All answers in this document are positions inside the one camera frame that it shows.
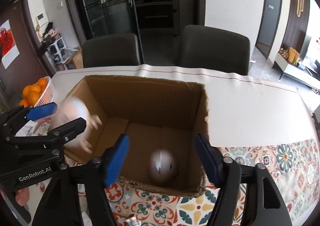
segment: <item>floral pattern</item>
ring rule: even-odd
[[[293,165],[293,153],[288,144],[282,144],[277,147],[277,161],[281,172],[288,173]]]
[[[231,157],[240,164],[254,166],[264,163],[280,190],[292,221],[319,200],[319,153],[316,141],[219,149],[223,156]],[[67,157],[66,162],[70,166],[78,165]],[[42,194],[49,181],[32,187]],[[81,212],[88,213],[84,185],[78,186],[78,192]],[[202,196],[187,198],[141,191],[116,182],[105,189],[105,193],[119,226],[127,226],[125,219],[131,216],[141,220],[143,226],[203,226],[211,216],[219,189],[207,183]],[[233,226],[240,226],[245,193],[246,185],[241,184]]]

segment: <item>blue gripper pad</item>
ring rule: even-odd
[[[220,188],[225,178],[222,154],[201,134],[195,136],[195,147],[209,182]]]
[[[29,112],[26,114],[27,120],[36,121],[38,119],[50,116],[57,111],[57,104],[54,102],[41,105],[35,108],[30,108]]]
[[[121,134],[113,147],[107,148],[102,155],[102,181],[109,188],[119,177],[125,157],[129,151],[129,137]]]

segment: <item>wooden wall panel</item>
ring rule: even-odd
[[[308,27],[310,0],[304,0],[304,10],[297,16],[298,0],[291,0],[287,29],[282,42],[283,48],[293,47],[298,52],[302,48]]]

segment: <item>wooden door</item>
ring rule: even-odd
[[[48,73],[37,57],[36,49],[32,44],[32,38],[28,32],[29,26],[23,14],[23,0],[13,1],[1,14],[0,26],[8,26],[8,23],[11,30],[5,32],[7,34],[11,33],[10,37],[12,39],[3,38],[0,40],[2,42],[0,44],[2,52],[0,87],[5,93],[5,97],[10,99],[17,94],[21,94],[26,85],[36,83],[39,78],[47,76]],[[4,43],[14,43],[19,52],[8,66],[6,66],[8,61],[4,64],[3,54],[6,52],[4,47],[7,47]]]
[[[303,11],[298,9],[298,0],[291,0],[287,29],[284,34],[282,47],[293,47],[298,52],[302,48],[309,21],[310,0],[304,0]]]

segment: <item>black dining chair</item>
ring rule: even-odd
[[[137,36],[112,34],[87,40],[82,45],[84,68],[140,65]]]
[[[188,25],[182,31],[177,66],[248,75],[250,41],[213,27]]]

